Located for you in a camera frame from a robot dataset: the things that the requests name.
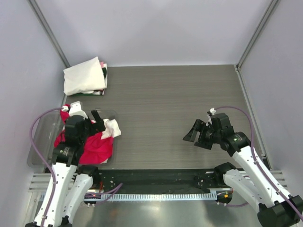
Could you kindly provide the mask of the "white and green raglan shirt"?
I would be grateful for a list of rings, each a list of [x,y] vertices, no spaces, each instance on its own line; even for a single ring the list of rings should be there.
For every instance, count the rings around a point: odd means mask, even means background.
[[[104,88],[104,77],[100,62],[98,57],[95,57],[64,69],[65,95],[72,96],[77,93]]]

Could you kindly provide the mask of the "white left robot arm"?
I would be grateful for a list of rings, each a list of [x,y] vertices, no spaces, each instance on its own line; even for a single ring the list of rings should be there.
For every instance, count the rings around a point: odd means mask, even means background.
[[[81,165],[80,157],[88,139],[105,129],[103,120],[93,110],[96,119],[93,123],[79,101],[62,107],[61,111],[68,114],[63,138],[55,145],[51,162],[42,160],[51,178],[40,210],[27,227],[71,227],[88,189],[97,188],[101,182],[98,167]]]

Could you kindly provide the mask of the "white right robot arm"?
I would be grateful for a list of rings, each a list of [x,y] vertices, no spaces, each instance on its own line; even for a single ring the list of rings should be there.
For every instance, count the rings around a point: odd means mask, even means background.
[[[233,164],[226,162],[214,168],[214,183],[237,191],[254,208],[263,227],[291,227],[302,221],[302,198],[292,196],[271,174],[246,134],[235,132],[224,113],[209,112],[208,117],[207,122],[197,119],[183,140],[204,149],[220,145],[246,173],[243,176]]]

